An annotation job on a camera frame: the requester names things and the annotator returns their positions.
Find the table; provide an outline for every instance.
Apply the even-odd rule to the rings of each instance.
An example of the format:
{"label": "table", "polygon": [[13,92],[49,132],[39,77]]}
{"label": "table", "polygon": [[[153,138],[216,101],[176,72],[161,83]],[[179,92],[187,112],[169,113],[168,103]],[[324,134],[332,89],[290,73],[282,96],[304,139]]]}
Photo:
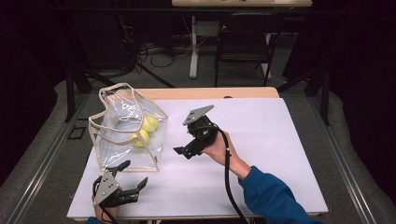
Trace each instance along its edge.
{"label": "table", "polygon": [[[311,0],[172,0],[174,7],[311,7]],[[190,78],[197,77],[198,48],[196,42],[197,21],[192,16],[191,21],[191,65]],[[262,71],[266,71],[268,64],[262,64]]]}
{"label": "table", "polygon": [[[224,168],[206,155],[187,160],[172,149],[185,146],[192,140],[182,121],[191,109],[207,104],[215,106],[207,113],[208,117],[230,133],[235,147],[240,148],[238,154],[245,161],[284,180],[308,214],[328,212],[289,111],[283,99],[278,97],[276,89],[192,88],[138,91],[154,100],[168,114],[169,120],[160,159],[160,172],[117,174],[116,179],[123,189],[134,189],[148,176],[148,184],[140,192],[139,201],[123,205],[119,219],[238,217],[224,188]],[[240,116],[240,113],[249,113],[250,116]],[[248,137],[260,141],[246,142],[244,139]],[[92,183],[102,174],[92,150],[68,217],[84,220],[94,216]],[[242,188],[233,174],[230,174],[230,185],[241,211],[247,217],[253,217],[244,204]]]}

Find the tennis ball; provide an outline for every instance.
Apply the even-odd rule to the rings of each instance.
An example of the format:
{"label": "tennis ball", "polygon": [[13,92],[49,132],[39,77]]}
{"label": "tennis ball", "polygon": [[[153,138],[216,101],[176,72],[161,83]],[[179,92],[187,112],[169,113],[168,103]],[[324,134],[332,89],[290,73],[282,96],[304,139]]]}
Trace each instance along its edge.
{"label": "tennis ball", "polygon": [[[147,142],[149,141],[149,134],[148,134],[148,132],[146,132],[146,130],[141,129],[141,130],[140,130],[140,135],[142,135],[143,140],[145,141],[145,143],[147,143]],[[132,134],[131,134],[131,138],[136,138],[136,137],[137,137],[137,134],[136,134],[136,133],[132,133]],[[136,146],[136,147],[143,147],[144,145],[145,145],[145,144],[143,144],[143,143],[140,142],[140,141],[134,142],[134,146]]]}
{"label": "tennis ball", "polygon": [[148,133],[154,132],[158,127],[157,119],[152,115],[147,115],[143,119],[142,129],[146,130]]}

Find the chair backrest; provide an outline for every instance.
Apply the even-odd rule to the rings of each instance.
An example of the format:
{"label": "chair backrest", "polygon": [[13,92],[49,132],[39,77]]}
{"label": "chair backrest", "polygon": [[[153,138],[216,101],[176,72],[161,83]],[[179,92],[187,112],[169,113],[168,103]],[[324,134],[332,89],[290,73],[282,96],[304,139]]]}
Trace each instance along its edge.
{"label": "chair backrest", "polygon": [[219,23],[220,32],[238,33],[280,33],[283,18],[270,13],[237,12],[224,17]]}

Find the blue sleeve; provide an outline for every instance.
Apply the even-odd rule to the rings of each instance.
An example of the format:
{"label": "blue sleeve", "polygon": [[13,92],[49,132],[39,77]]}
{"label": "blue sleeve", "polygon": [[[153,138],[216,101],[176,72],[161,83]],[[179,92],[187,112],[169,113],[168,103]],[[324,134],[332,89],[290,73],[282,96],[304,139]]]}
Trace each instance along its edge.
{"label": "blue sleeve", "polygon": [[95,217],[90,217],[85,224],[103,224],[103,222],[99,221]]}
{"label": "blue sleeve", "polygon": [[239,180],[239,184],[244,189],[247,207],[255,215],[263,216],[267,224],[322,223],[305,212],[282,180],[255,166],[244,180]]}

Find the transparent tote bag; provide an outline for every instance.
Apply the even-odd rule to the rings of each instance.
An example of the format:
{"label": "transparent tote bag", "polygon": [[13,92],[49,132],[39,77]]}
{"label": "transparent tote bag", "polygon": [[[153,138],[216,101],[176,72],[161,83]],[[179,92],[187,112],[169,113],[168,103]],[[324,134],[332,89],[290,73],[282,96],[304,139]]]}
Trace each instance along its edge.
{"label": "transparent tote bag", "polygon": [[105,111],[89,117],[100,170],[131,161],[124,172],[160,170],[167,115],[126,83],[99,90]]}

